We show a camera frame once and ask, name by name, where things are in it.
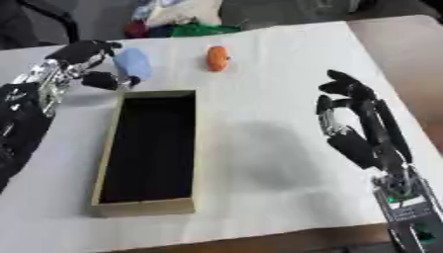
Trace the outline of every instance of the cardboard box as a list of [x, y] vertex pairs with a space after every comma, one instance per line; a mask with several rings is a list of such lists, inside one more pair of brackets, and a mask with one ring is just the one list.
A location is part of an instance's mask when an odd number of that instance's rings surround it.
[[194, 91], [119, 100], [92, 197], [103, 216], [194, 212]]

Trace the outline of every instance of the light blue cloth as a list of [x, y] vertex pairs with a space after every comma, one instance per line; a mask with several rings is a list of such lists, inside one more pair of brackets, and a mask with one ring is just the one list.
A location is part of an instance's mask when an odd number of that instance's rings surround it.
[[116, 66], [127, 76], [136, 76], [141, 81], [147, 80], [152, 75], [149, 59], [138, 48], [127, 48], [114, 57]]

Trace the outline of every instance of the white paper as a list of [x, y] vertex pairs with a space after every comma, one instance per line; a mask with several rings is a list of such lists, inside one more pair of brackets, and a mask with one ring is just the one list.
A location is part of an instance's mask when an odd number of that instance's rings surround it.
[[[211, 45], [228, 49], [226, 71], [206, 70]], [[320, 131], [315, 102], [327, 69], [351, 74], [388, 101], [418, 170], [443, 196], [438, 152], [345, 23], [125, 46], [143, 50], [153, 67], [136, 90], [197, 90], [197, 213], [90, 216], [116, 94], [78, 87], [0, 195], [0, 252], [107, 251], [383, 222], [372, 196], [375, 171], [357, 168]], [[1, 51], [0, 80], [26, 72], [50, 51]]]

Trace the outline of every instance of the robotic arm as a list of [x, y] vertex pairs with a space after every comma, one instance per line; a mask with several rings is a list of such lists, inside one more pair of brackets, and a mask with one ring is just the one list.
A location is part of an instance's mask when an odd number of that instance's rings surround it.
[[[328, 71], [333, 81], [319, 90], [341, 95], [321, 95], [316, 113], [327, 142], [362, 169], [375, 167], [374, 196], [389, 225], [398, 252], [441, 252], [442, 209], [429, 184], [415, 170], [412, 155], [399, 126], [384, 100], [353, 77]], [[336, 108], [350, 109], [360, 120], [365, 137], [334, 117]]]
[[[72, 43], [0, 87], [0, 192], [42, 142], [70, 81], [110, 90], [121, 85], [111, 73], [91, 71], [120, 47], [117, 42]], [[131, 78], [131, 85], [137, 81]]]

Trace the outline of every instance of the orange fruit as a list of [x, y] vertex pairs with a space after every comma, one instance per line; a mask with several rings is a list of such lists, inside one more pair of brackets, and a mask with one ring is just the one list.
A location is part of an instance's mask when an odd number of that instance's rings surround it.
[[213, 46], [208, 50], [208, 69], [210, 71], [223, 71], [227, 67], [229, 57], [223, 46]]

